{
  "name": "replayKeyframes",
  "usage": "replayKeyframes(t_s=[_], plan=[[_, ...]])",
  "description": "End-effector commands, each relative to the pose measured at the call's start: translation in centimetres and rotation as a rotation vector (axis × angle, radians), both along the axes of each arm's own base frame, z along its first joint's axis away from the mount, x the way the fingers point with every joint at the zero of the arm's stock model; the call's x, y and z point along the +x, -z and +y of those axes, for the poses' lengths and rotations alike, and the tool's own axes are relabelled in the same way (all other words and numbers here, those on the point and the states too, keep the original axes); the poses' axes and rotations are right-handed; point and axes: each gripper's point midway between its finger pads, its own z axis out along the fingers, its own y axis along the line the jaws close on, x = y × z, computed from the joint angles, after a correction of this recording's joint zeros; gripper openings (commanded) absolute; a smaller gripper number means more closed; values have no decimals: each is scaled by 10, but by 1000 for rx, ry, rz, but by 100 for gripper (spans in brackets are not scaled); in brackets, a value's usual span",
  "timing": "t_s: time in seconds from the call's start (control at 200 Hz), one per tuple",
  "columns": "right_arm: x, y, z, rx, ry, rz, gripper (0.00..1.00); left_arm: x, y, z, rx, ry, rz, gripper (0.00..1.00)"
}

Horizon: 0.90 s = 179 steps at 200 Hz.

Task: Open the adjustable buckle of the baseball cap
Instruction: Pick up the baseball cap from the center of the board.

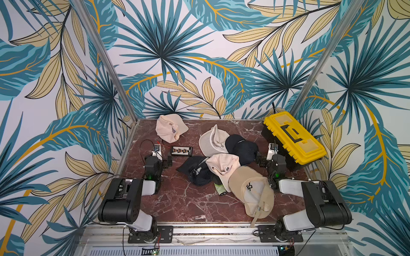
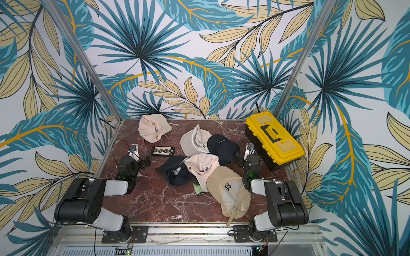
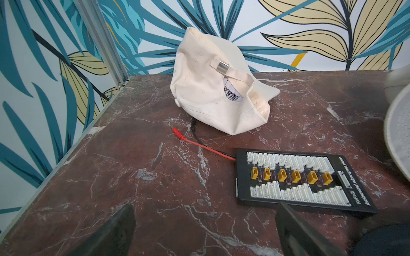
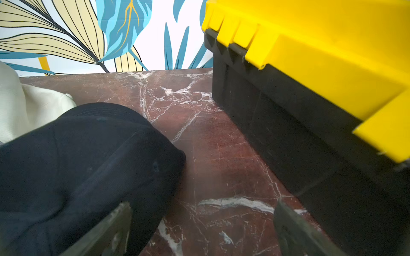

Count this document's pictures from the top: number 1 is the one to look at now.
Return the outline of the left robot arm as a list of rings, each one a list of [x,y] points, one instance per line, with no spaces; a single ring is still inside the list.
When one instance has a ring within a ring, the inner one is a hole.
[[[164,169],[172,166],[172,156],[164,160],[155,153],[145,157],[142,178],[115,178],[110,183],[98,210],[100,224],[125,225],[134,233],[156,234],[157,222],[141,210],[144,196],[158,194]]]

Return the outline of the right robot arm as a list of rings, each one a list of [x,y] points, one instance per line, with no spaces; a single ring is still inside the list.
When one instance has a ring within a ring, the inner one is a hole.
[[[352,222],[351,211],[332,181],[287,179],[286,158],[278,154],[267,157],[257,153],[256,163],[267,169],[272,189],[304,200],[304,210],[280,217],[275,225],[279,234],[317,228],[341,230]]]

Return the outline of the navy black cap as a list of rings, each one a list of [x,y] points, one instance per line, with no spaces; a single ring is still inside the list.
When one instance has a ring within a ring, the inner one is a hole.
[[[208,157],[191,156],[177,168],[177,171],[186,175],[189,181],[198,187],[207,185],[213,181],[214,174],[210,171],[206,160]]]

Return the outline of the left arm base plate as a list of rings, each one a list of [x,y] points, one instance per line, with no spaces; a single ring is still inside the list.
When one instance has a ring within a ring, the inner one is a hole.
[[[130,230],[128,243],[143,244],[143,243],[160,243],[169,244],[172,242],[174,233],[173,226],[158,226],[152,227],[149,231],[134,231]]]

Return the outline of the cream Colorado cap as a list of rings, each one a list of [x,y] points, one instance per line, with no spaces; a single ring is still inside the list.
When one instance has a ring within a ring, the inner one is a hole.
[[[229,179],[234,172],[241,166],[239,157],[232,154],[215,154],[206,160],[209,170],[219,177],[222,185],[228,193],[231,193]]]

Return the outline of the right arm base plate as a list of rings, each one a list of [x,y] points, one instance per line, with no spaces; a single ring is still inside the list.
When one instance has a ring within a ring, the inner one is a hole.
[[[258,236],[262,243],[296,243],[303,242],[301,231],[288,231],[286,228],[274,225],[257,226]]]

